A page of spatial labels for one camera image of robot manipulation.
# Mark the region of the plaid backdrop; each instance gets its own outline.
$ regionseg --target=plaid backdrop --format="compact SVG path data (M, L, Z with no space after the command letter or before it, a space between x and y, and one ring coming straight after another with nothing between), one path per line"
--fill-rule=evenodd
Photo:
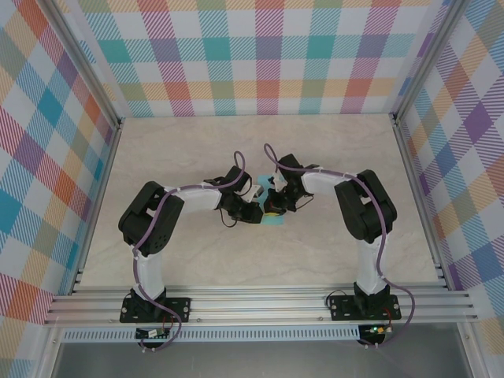
M441 1L58 3L118 112L161 117L388 113Z
M432 222L504 368L504 1L473 0L405 119Z
M112 128L35 0L0 0L0 376L70 279Z

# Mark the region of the marble surface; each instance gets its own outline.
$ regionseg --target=marble surface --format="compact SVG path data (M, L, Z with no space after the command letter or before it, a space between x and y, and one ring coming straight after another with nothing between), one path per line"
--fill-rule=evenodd
M387 115L245 116L128 119L120 138L82 285L132 285L132 253L117 222L145 182L166 186L223 176L241 150L257 178L280 157L342 172L373 169L398 210L387 243L387 276L398 282L436 280L420 218ZM238 223L218 211L185 215L163 250L166 284L267 285L350 283L356 245L336 196L318 195L284 225Z

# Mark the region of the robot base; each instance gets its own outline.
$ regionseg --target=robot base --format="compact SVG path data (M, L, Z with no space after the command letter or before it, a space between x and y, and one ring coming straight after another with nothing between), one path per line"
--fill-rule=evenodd
M189 321L191 311L190 298L166 298L166 289L155 299L157 303L171 309L177 313L182 320L182 323ZM163 323L170 324L172 315L166 313L159 307L136 294L135 290L131 289L124 300L120 312L119 322L121 323Z
M401 309L395 295L389 295L379 309L368 311L366 315L355 302L355 295L333 295L329 297L328 305L333 321L397 321L401 319Z

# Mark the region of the cyan object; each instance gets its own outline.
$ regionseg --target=cyan object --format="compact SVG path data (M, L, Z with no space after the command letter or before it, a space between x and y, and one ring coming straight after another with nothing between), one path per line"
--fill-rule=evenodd
M261 209L264 212L265 211L265 201L268 197L268 189L270 187L273 187L271 183L268 181L268 179L271 177L271 175L260 175L258 177L258 184L261 185L264 189L262 192L262 195L259 196L258 202L261 205ZM272 215L264 215L261 220L261 224L267 224L267 225L272 225L272 226L278 226L284 224L284 216L283 215L278 215L278 216L272 216Z

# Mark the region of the black mounting plate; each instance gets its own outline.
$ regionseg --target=black mounting plate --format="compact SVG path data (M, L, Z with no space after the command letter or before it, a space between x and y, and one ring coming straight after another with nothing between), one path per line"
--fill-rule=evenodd
M362 315L355 304L354 297L354 295L332 295L329 297L328 305L333 321L388 321L388 314L384 309L390 311L393 321L401 319L401 309L398 307L399 302L396 295L390 295L381 308L367 316Z
M189 321L189 314L191 313L190 298L160 298L156 302L163 305L164 307L171 309L171 311L179 315L182 323L187 323ZM148 311L146 313L139 309L138 303L135 302L134 298L132 298L131 296L124 298L119 322L162 323L163 321L165 321L165 324L170 325L172 322L172 316L162 310ZM173 321L175 323L178 323L178 320L175 317L173 317Z

